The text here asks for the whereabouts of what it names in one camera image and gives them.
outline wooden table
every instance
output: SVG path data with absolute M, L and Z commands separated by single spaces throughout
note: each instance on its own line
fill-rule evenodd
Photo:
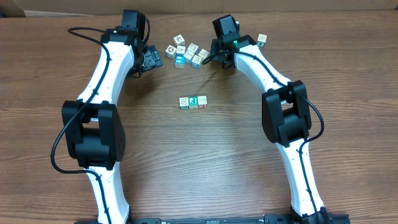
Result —
M 118 104 L 127 137 L 121 173 L 134 217 L 289 212 L 289 184 L 261 127 L 258 90 L 237 70 L 215 62 L 179 69 L 163 53 L 177 34 L 209 50 L 211 22 L 220 16 L 149 16 L 149 42 L 164 65 L 127 80 Z M 322 112 L 326 130 L 310 152 L 328 211 L 349 213 L 352 223 L 397 223 L 398 13 L 233 16 L 242 35 L 268 35 L 265 57 L 301 79 Z M 50 148 L 63 102 L 84 90 L 100 56 L 98 45 L 67 29 L 120 23 L 121 16 L 0 19 L 0 223 L 96 218 L 87 176 L 55 171 Z M 191 95 L 207 95 L 209 107 L 180 110 L 178 98 Z M 79 169 L 65 140 L 56 160 Z

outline wire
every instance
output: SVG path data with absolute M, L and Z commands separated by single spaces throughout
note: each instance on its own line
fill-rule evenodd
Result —
M 252 55 L 252 54 L 249 54 L 249 53 L 246 53 L 246 52 L 236 52 L 236 54 L 245 55 L 245 56 L 248 56 L 248 57 L 253 58 L 254 60 L 257 60 L 257 61 L 267 70 L 267 72 L 269 73 L 269 75 L 271 76 L 271 78 L 274 80 L 274 82 L 278 83 L 280 86 L 283 86 L 283 87 L 286 87 L 286 86 L 287 86 L 287 85 L 283 84 L 281 81 L 279 81 L 279 80 L 275 77 L 275 75 L 269 70 L 268 66 L 267 66 L 262 60 L 260 60 L 257 56 Z M 317 223 L 318 223 L 318 221 L 319 221 L 319 216 L 318 216 L 318 212 L 317 212 L 317 206 L 315 205 L 315 201 L 314 201 L 313 196 L 312 196 L 312 191 L 311 191 L 311 189 L 310 189 L 310 184 L 308 183 L 307 173 L 306 173 L 306 171 L 305 171 L 304 161 L 303 161 L 303 155 L 302 155 L 302 154 L 303 154 L 303 147 L 304 147 L 304 145 L 305 145 L 306 143 L 311 142 L 311 141 L 313 141 L 313 140 L 316 140 L 317 138 L 319 138 L 319 137 L 323 134 L 323 131 L 325 130 L 325 122 L 323 121 L 323 118 L 322 118 L 321 113 L 320 113 L 319 110 L 315 107 L 315 105 L 314 105 L 313 103 L 311 103 L 311 101 L 309 101 L 308 99 L 306 99 L 306 98 L 300 96 L 299 94 L 297 94 L 297 96 L 300 97 L 301 99 L 303 99 L 303 100 L 314 110 L 314 112 L 317 114 L 317 116 L 318 116 L 318 118 L 319 118 L 319 121 L 320 121 L 320 123 L 321 123 L 321 129 L 320 129 L 319 133 L 318 133 L 316 136 L 314 136 L 314 137 L 312 137 L 312 138 L 310 138 L 310 139 L 304 139 L 304 142 L 300 145 L 299 150 L 297 150 L 297 152 L 298 152 L 298 154 L 299 154 L 299 157 L 300 157 L 301 167 L 302 167 L 302 170 L 303 170 L 303 176 L 304 176 L 304 180 L 305 180 L 305 185 L 307 186 L 307 192 L 308 192 L 308 194 L 310 195 L 311 202 L 312 202 L 312 206 L 313 206 L 313 209 L 314 209 L 314 212 L 315 212 L 315 216 L 316 216 L 316 218 L 317 218 Z
M 149 19 L 146 17 L 146 18 L 145 18 L 145 21 L 147 21 L 147 24 L 148 24 L 148 32 L 147 32 L 147 36 L 146 36 L 145 39 L 142 41 L 143 45 L 146 45 L 146 43 L 148 42 L 149 33 L 150 33 Z
M 74 28 L 68 29 L 68 32 L 69 32 L 69 33 L 71 33 L 71 34 L 73 34 L 73 35 L 76 35 L 76 36 L 78 36 L 78 37 L 81 37 L 81 38 L 84 38 L 84 39 L 93 41 L 93 42 L 99 44 L 100 46 L 102 46 L 102 48 L 104 48 L 104 50 L 105 50 L 105 52 L 106 52 L 106 64 L 105 64 L 104 72 L 102 73 L 102 76 L 101 76 L 101 78 L 99 79 L 97 85 L 95 86 L 95 88 L 94 88 L 93 93 L 91 94 L 91 96 L 87 99 L 87 101 L 83 104 L 83 106 L 81 106 L 81 107 L 79 108 L 79 110 L 72 116 L 72 118 L 71 118 L 71 119 L 68 121 L 68 123 L 62 128 L 62 130 L 61 130 L 60 133 L 58 134 L 57 138 L 55 139 L 54 144 L 53 144 L 52 149 L 51 149 L 51 156 L 50 156 L 50 158 L 51 158 L 51 164 L 52 164 L 52 166 L 54 167 L 55 170 L 57 170 L 58 172 L 63 173 L 63 174 L 92 174 L 92 175 L 94 175 L 94 176 L 96 177 L 96 180 L 98 181 L 99 189 L 100 189 L 100 191 L 101 191 L 101 198 L 102 198 L 102 202 L 103 202 L 104 209 L 105 209 L 104 212 L 105 212 L 105 214 L 106 214 L 106 216 L 107 216 L 107 218 L 108 218 L 108 223 L 111 224 L 111 216 L 110 216 L 110 214 L 109 214 L 108 207 L 106 206 L 105 192 L 104 192 L 104 187 L 103 187 L 103 184 L 102 184 L 102 181 L 101 181 L 101 176 L 98 175 L 96 172 L 94 172 L 94 171 L 92 171 L 92 170 L 63 170 L 63 169 L 59 168 L 59 166 L 55 163 L 55 150 L 57 149 L 58 143 L 60 142 L 60 140 L 61 140 L 63 134 L 65 134 L 65 131 L 67 130 L 67 128 L 69 127 L 69 125 L 72 123 L 72 121 L 73 121 L 74 119 L 77 119 L 77 118 L 78 118 L 78 116 L 82 113 L 82 111 L 85 109 L 85 107 L 86 107 L 88 104 L 90 104 L 90 102 L 92 101 L 92 99 L 94 98 L 94 96 L 97 94 L 98 89 L 100 88 L 101 83 L 102 83 L 102 81 L 103 81 L 104 78 L 105 78 L 106 72 L 108 71 L 109 62 L 110 62 L 110 60 L 111 60 L 111 57 L 110 57 L 110 55 L 109 55 L 109 51 L 108 51 L 108 49 L 105 47 L 105 45 L 104 45 L 103 43 L 101 43 L 100 41 L 98 41 L 98 40 L 96 40 L 96 39 L 93 39 L 93 38 L 91 38 L 91 37 L 87 37 L 87 36 L 85 36 L 85 35 L 81 35 L 81 34 L 78 34 L 78 33 L 76 33 L 76 32 L 73 32 L 73 30 L 93 30 L 93 31 L 98 31 L 98 32 L 103 32 L 103 33 L 105 33 L 105 31 L 99 30 L 99 29 L 95 29 L 95 28 L 90 28 L 90 27 L 74 27 Z

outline wood grain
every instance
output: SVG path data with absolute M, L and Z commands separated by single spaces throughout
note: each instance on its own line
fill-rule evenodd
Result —
M 210 49 L 221 14 L 150 16 L 150 44 L 172 37 Z M 301 79 L 326 122 L 311 147 L 318 190 L 330 212 L 352 223 L 396 223 L 398 215 L 398 13 L 234 14 L 241 33 L 267 34 L 263 54 Z M 84 175 L 50 163 L 61 106 L 88 83 L 100 48 L 67 33 L 106 29 L 120 16 L 0 19 L 0 223 L 73 223 L 97 216 Z M 97 33 L 88 33 L 99 38 Z M 127 137 L 121 166 L 134 217 L 199 218 L 287 213 L 282 159 L 261 128 L 261 95 L 237 70 L 162 68 L 127 80 L 118 110 Z M 207 95 L 206 110 L 178 98 Z M 315 134 L 319 125 L 313 114 Z M 57 162 L 77 169 L 63 140 Z

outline dice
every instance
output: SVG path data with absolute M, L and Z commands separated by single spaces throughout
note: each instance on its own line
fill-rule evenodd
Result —
M 257 38 L 257 45 L 259 47 L 264 47 L 266 44 L 267 36 L 264 34 L 259 34 L 259 38 Z
M 175 56 L 175 66 L 177 68 L 184 68 L 185 60 L 183 56 L 177 55 Z
M 189 98 L 188 97 L 181 97 L 180 98 L 180 109 L 181 110 L 189 109 Z
M 207 97 L 206 96 L 198 96 L 198 108 L 199 109 L 207 108 Z
M 193 56 L 192 66 L 195 68 L 200 68 L 200 64 L 201 64 L 202 60 L 203 60 L 203 58 L 201 56 L 197 56 L 197 55 Z
M 177 46 L 177 55 L 183 56 L 185 54 L 185 46 Z
M 190 44 L 188 50 L 192 51 L 193 54 L 197 54 L 199 52 L 199 47 L 195 44 Z
M 177 54 L 177 49 L 171 45 L 166 48 L 166 56 L 173 59 Z
M 185 46 L 185 40 L 184 38 L 180 35 L 174 37 L 174 44 L 176 46 Z
M 198 109 L 198 98 L 196 96 L 191 96 L 189 98 L 189 108 Z
M 205 49 L 201 49 L 199 54 L 198 54 L 201 58 L 205 59 L 207 58 L 207 56 L 209 56 L 209 52 Z
M 185 62 L 187 62 L 188 64 L 191 64 L 191 60 L 192 60 L 194 55 L 195 54 L 192 51 L 187 50 L 187 52 L 184 54 Z

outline white cube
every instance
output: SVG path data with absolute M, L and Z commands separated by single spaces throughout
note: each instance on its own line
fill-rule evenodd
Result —
M 205 49 L 201 49 L 198 55 L 205 59 L 207 56 L 209 56 L 209 52 Z
M 264 34 L 259 34 L 259 38 L 257 38 L 257 45 L 259 47 L 263 47 L 266 44 L 267 36 Z
M 206 96 L 198 96 L 198 108 L 207 108 L 207 97 Z
M 192 51 L 194 54 L 199 52 L 199 47 L 195 44 L 190 44 L 188 50 Z
M 191 64 L 191 60 L 195 54 L 192 51 L 187 50 L 184 54 L 185 62 Z
M 175 56 L 175 66 L 177 68 L 184 68 L 184 64 L 185 64 L 184 61 L 185 61 L 184 56 L 180 56 L 180 55 Z
M 176 55 L 177 49 L 171 45 L 166 48 L 166 56 L 169 58 L 174 58 Z
M 180 109 L 182 109 L 182 110 L 189 109 L 189 98 L 188 97 L 180 98 Z
M 184 38 L 180 35 L 174 37 L 174 44 L 176 46 L 185 46 L 185 40 Z
M 201 56 L 197 56 L 197 55 L 193 56 L 192 66 L 195 68 L 200 68 L 200 64 L 201 64 L 202 60 L 203 60 L 203 58 Z
M 185 54 L 185 47 L 184 46 L 177 46 L 177 55 L 184 56 Z

